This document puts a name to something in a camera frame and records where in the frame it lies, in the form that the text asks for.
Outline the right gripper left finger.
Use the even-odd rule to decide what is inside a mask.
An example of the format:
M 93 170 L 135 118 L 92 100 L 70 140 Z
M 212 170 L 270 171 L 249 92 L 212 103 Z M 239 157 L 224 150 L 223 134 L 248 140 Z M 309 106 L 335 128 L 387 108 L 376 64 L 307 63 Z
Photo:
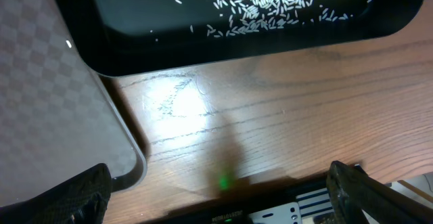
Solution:
M 96 164 L 34 198 L 1 207 L 1 224 L 102 223 L 111 193 L 108 166 Z

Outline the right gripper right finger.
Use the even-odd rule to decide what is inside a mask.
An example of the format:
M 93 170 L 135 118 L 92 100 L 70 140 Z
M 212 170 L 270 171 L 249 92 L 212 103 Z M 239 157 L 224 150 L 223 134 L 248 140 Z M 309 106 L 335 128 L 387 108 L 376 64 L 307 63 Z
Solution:
M 432 209 L 372 179 L 363 169 L 333 161 L 326 186 L 336 223 L 431 223 Z

